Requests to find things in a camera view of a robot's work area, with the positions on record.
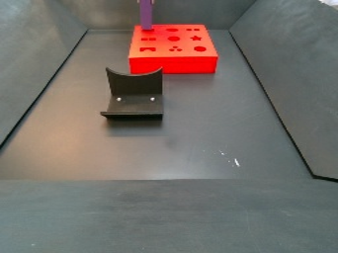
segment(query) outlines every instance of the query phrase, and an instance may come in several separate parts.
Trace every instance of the black bracket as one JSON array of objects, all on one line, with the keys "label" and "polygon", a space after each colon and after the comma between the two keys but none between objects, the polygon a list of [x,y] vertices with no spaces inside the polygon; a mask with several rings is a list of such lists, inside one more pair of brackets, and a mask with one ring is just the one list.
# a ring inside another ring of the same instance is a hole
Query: black bracket
[{"label": "black bracket", "polygon": [[111,87],[111,101],[106,118],[162,117],[164,105],[164,70],[142,75],[127,75],[106,68]]}]

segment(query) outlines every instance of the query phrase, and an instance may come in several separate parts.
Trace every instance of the gray floor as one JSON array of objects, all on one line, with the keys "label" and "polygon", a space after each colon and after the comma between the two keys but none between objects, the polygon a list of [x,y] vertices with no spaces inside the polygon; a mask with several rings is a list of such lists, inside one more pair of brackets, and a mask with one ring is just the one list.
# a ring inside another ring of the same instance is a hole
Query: gray floor
[{"label": "gray floor", "polygon": [[[99,116],[131,33],[86,36],[0,151],[0,178],[26,179],[0,180],[2,252],[338,251],[338,185],[310,178],[229,33],[212,35],[218,72],[166,75],[162,123]],[[204,180],[93,181],[180,178]]]},{"label": "gray floor", "polygon": [[129,72],[131,32],[91,31],[0,151],[2,179],[308,179],[226,31],[214,75],[166,75],[164,121],[107,122],[105,68]]},{"label": "gray floor", "polygon": [[316,180],[0,182],[6,253],[337,253],[338,185]]}]

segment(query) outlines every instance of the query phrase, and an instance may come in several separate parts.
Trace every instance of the red block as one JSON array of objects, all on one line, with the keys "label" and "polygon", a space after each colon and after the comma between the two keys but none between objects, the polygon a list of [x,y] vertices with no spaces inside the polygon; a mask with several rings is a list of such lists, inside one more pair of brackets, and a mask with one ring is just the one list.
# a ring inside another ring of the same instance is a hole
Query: red block
[{"label": "red block", "polygon": [[133,74],[161,67],[170,73],[214,73],[218,53],[204,25],[154,25],[135,27],[130,49]]}]

